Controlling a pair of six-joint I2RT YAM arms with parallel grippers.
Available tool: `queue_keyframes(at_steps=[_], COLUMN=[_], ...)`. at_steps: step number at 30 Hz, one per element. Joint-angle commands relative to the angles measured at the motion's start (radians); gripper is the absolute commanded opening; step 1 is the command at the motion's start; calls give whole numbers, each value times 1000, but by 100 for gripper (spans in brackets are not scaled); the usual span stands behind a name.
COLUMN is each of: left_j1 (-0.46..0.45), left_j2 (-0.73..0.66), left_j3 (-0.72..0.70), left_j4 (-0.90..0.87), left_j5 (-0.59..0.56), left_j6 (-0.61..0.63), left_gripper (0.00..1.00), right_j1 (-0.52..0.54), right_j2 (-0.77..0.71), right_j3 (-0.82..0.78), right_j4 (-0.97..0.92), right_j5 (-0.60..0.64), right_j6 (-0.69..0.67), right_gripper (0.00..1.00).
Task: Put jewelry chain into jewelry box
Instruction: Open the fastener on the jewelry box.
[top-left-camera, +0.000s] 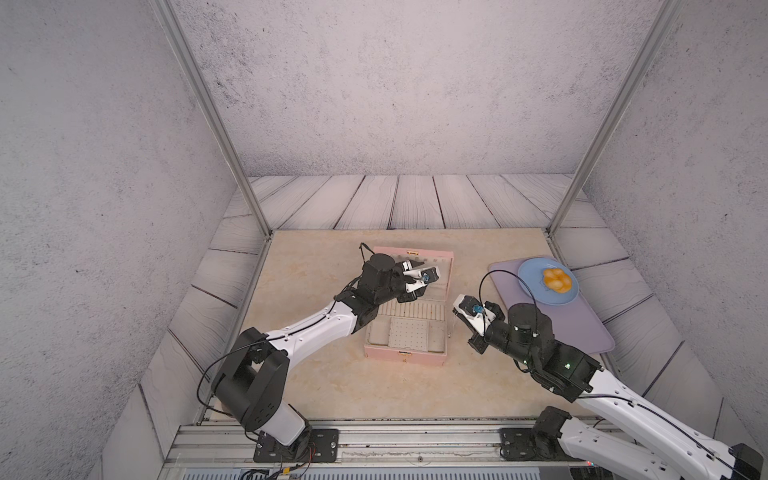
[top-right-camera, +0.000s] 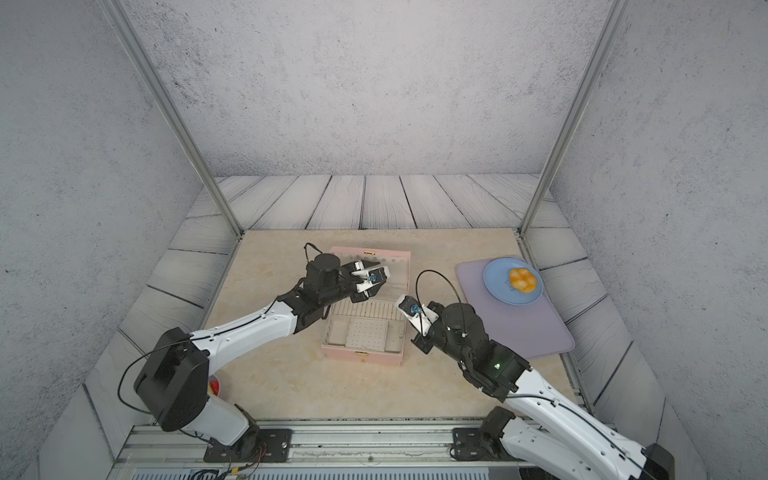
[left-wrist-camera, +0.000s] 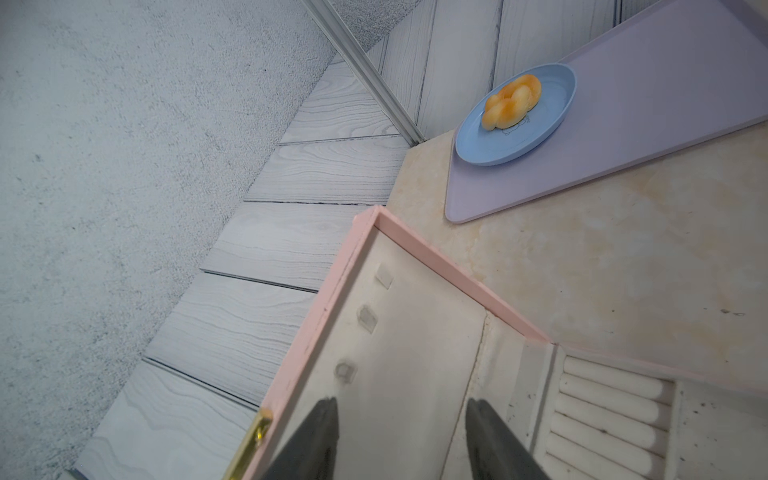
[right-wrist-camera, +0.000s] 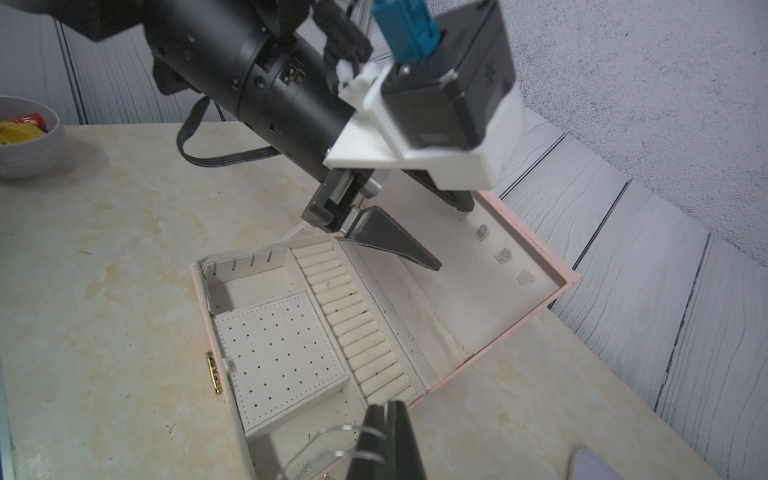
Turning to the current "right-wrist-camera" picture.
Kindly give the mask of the pink jewelry box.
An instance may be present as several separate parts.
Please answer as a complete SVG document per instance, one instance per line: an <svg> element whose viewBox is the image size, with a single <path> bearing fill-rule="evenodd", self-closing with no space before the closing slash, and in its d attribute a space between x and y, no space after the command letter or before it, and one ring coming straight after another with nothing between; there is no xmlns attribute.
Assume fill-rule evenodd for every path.
<svg viewBox="0 0 768 480"><path fill-rule="evenodd" d="M250 479L312 479L370 404L414 405L579 280L494 193L461 213L413 179L374 198L431 271L329 234L197 261L209 368Z"/></svg>

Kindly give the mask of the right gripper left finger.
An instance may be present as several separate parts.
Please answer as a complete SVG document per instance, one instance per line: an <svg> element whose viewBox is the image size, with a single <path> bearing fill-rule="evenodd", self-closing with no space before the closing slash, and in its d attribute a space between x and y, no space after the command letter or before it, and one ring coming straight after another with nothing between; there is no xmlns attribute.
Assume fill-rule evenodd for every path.
<svg viewBox="0 0 768 480"><path fill-rule="evenodd" d="M350 454L345 479L387 479L387 447L387 407L372 404L366 410L357 443Z"/></svg>

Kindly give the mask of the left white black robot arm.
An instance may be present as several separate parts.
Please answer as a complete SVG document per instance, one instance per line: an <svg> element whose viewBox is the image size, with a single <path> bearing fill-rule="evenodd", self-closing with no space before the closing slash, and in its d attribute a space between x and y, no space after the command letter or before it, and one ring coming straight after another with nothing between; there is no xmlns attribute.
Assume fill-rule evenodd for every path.
<svg viewBox="0 0 768 480"><path fill-rule="evenodd" d="M353 108L338 95L335 68L360 73L373 48L351 6L334 1L16 1L19 11L50 16L99 42L141 26L159 91L200 94L176 138L183 147L210 104L229 111L265 146L216 157L190 156L204 168L283 155L319 186L303 219L361 246L396 254L429 270L440 260L379 207L366 169L331 169L325 159Z"/></svg>

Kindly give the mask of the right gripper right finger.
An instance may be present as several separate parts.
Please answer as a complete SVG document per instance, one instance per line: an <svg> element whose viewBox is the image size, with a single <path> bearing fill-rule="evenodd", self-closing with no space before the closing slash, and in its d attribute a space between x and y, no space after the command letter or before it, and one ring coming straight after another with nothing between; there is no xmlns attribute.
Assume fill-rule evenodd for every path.
<svg viewBox="0 0 768 480"><path fill-rule="evenodd" d="M387 403L385 436L385 478L426 480L408 409L401 400Z"/></svg>

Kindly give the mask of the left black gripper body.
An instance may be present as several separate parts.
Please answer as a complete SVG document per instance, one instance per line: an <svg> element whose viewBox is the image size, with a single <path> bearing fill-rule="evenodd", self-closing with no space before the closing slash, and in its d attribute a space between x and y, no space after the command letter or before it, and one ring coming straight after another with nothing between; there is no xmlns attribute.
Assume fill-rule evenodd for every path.
<svg viewBox="0 0 768 480"><path fill-rule="evenodd" d="M381 187L374 187L370 169L331 169L320 183L301 218L326 233L337 232L359 195L371 198Z"/></svg>

